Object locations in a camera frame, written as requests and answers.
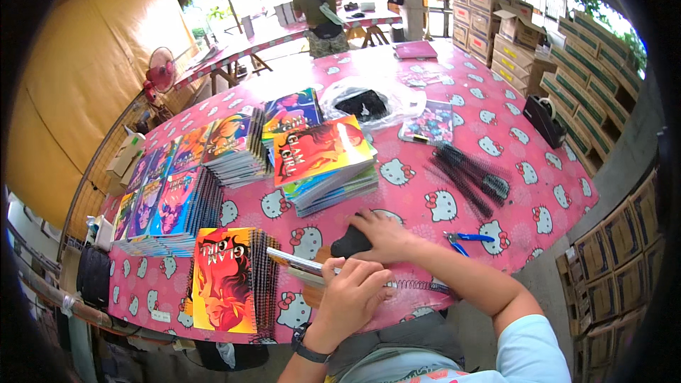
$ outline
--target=wire mesh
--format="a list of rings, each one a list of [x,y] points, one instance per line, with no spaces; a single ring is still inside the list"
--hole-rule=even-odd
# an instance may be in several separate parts
[[[189,60],[198,53],[199,48],[194,43],[184,55],[176,59],[175,65],[178,74],[183,74]],[[176,115],[183,110],[186,104],[190,103],[194,93],[198,90],[205,78],[206,76],[197,79],[190,83],[186,88],[179,91],[171,89],[165,94],[158,94],[158,98],[174,115]],[[143,93],[139,93],[139,95],[132,100],[131,105],[124,110],[118,119],[116,119],[114,125],[104,137],[98,150],[90,160],[85,174],[83,174],[81,179],[81,183],[73,195],[71,208],[67,214],[67,221],[59,243],[58,261],[61,259],[61,252],[66,245],[71,245],[79,250],[84,246],[84,240],[87,235],[87,225],[85,221],[87,216],[97,216],[99,214],[99,209],[106,199],[109,185],[111,184],[111,178],[106,174],[106,167],[116,155],[121,143],[123,143],[127,137],[124,126],[134,130],[135,123],[140,120],[145,111],[151,112],[152,115],[154,114]]]

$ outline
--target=person's right hand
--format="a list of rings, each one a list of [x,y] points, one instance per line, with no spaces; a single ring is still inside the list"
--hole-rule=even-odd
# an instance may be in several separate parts
[[[348,223],[362,231],[373,248],[354,254],[353,259],[379,263],[407,262],[412,251],[423,241],[382,211],[375,213],[361,208],[360,214],[362,216],[350,216]]]

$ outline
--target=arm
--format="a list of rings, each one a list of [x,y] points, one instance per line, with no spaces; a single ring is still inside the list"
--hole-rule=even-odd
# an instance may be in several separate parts
[[[514,278],[470,258],[418,237],[394,218],[361,209],[362,217],[349,223],[362,231],[373,245],[357,259],[382,263],[412,262],[444,281],[456,294],[492,318],[497,338],[516,319],[543,315],[532,294]]]
[[[340,267],[343,270],[336,275],[334,268]],[[394,289],[383,286],[392,280],[392,272],[376,262],[331,258],[324,263],[321,272],[326,289],[317,316],[302,343],[311,351],[330,354],[369,322],[379,304],[393,295]],[[326,370],[326,364],[294,354],[278,383],[322,383]]]

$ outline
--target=person's left hand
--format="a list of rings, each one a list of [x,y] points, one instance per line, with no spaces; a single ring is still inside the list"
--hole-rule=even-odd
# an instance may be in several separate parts
[[[343,270],[336,275],[334,268],[340,267]],[[394,295],[395,289],[384,286],[392,281],[393,275],[378,262],[330,258],[324,262],[321,272],[326,290],[303,344],[314,352],[330,354],[366,325],[381,302]]]

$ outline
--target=table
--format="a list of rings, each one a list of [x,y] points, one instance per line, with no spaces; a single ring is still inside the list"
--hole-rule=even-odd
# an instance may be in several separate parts
[[[366,44],[370,41],[372,34],[378,35],[377,30],[378,32],[380,30],[376,26],[379,24],[393,24],[402,22],[402,17],[399,14],[388,11],[387,9],[377,8],[377,10],[374,12],[365,13],[365,17],[352,18],[351,15],[357,12],[359,12],[359,10],[346,12],[341,8],[338,10],[338,15],[347,21],[349,29],[358,27],[368,28],[362,47],[366,47]],[[251,55],[261,65],[272,71],[272,69],[255,53],[276,45],[281,45],[282,43],[291,42],[293,40],[302,38],[304,37],[304,34],[307,30],[307,23],[305,22],[293,23],[288,26],[281,27],[279,26],[276,18],[269,18],[267,23],[259,23],[256,25],[255,34],[252,37],[246,38],[245,35],[236,35],[233,38],[230,38],[229,45],[220,50],[213,58],[185,71],[175,83],[175,90],[182,89],[192,81],[195,81],[206,74],[210,74],[213,95],[217,93],[215,78],[218,75],[224,77],[229,82],[230,86],[234,86],[238,82],[236,80],[236,69],[232,71],[231,64],[247,55]],[[384,41],[387,42],[382,32],[380,36]]]
[[[379,46],[265,74],[173,117],[149,133],[146,145],[158,148],[179,134],[217,119],[229,107],[272,100],[308,86],[323,95],[325,88],[345,76],[395,79],[413,89],[423,89],[430,99],[450,101],[455,112],[455,146],[507,170],[506,204],[496,209],[493,218],[479,221],[459,191],[424,167],[432,147],[401,141],[397,138],[398,127],[391,127],[373,134],[379,151],[377,167],[395,160],[398,167],[409,166],[413,177],[408,183],[394,184],[384,172],[377,191],[298,218],[294,209],[280,209],[282,193],[269,179],[235,190],[224,189],[221,224],[263,228],[277,238],[284,251],[311,258],[320,245],[329,245],[345,233],[346,215],[364,206],[392,213],[413,233],[441,245],[447,245],[443,231],[486,232],[498,243],[485,246],[470,242],[465,244],[466,250],[475,260],[513,273],[564,235],[594,206],[598,193],[574,153],[565,145],[551,149],[521,115],[525,100],[515,89],[451,43],[434,42],[433,46],[439,54],[437,59],[399,61],[393,57],[391,47]],[[451,199],[453,205],[429,207],[433,199]],[[115,202],[108,200],[104,208],[109,213],[114,211]],[[266,208],[271,202],[277,206],[275,211]],[[303,231],[300,242],[295,238],[297,230]],[[110,258],[108,312],[158,331],[216,342],[287,343],[294,327],[315,316],[315,311],[302,302],[302,284],[282,270],[276,293],[282,302],[277,310],[274,340],[192,328],[191,318],[182,311],[189,259],[132,257],[118,248],[111,251]],[[395,264],[391,269],[398,279],[432,281],[427,272],[408,264]],[[171,313],[170,323],[151,319],[154,299],[159,303],[158,310]],[[365,330],[387,327],[452,303],[445,294],[400,289],[379,307]]]

